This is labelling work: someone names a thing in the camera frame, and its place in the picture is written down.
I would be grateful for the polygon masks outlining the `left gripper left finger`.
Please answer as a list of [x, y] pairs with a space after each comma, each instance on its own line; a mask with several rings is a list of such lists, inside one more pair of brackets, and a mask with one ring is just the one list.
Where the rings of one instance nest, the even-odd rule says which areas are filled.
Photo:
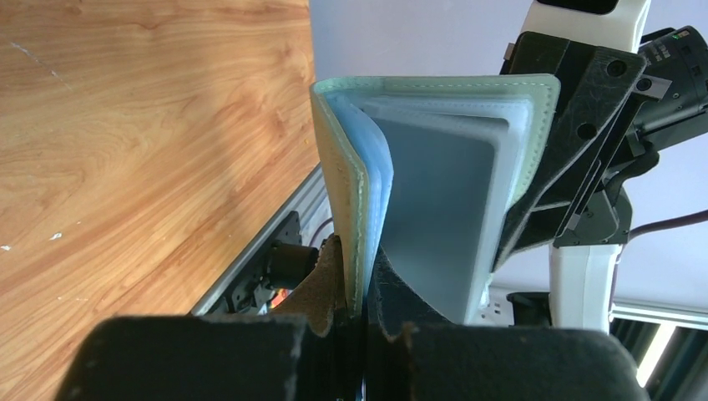
[[125, 316], [81, 343], [58, 400], [358, 400], [361, 354], [330, 236], [314, 270], [271, 312]]

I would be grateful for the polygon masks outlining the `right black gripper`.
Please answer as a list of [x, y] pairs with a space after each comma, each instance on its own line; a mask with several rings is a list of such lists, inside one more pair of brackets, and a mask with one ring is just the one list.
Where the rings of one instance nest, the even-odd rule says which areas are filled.
[[550, 73], [560, 96], [539, 169], [505, 217], [494, 270], [534, 246], [626, 242], [624, 183], [707, 131], [707, 43], [691, 26], [643, 36], [638, 53], [526, 32], [503, 72]]

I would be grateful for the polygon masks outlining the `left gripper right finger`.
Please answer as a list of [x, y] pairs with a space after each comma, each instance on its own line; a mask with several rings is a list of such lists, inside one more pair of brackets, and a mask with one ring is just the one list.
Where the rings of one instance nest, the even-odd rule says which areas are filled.
[[424, 302], [376, 255], [367, 299], [369, 400], [645, 400], [635, 363], [611, 336], [465, 326]]

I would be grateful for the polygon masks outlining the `green card holder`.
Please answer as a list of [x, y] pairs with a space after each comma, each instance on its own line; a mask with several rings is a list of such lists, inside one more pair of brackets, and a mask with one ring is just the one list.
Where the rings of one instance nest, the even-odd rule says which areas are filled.
[[539, 172], [561, 84], [551, 74], [344, 77], [311, 86], [348, 312], [375, 255], [428, 305], [470, 323], [503, 221]]

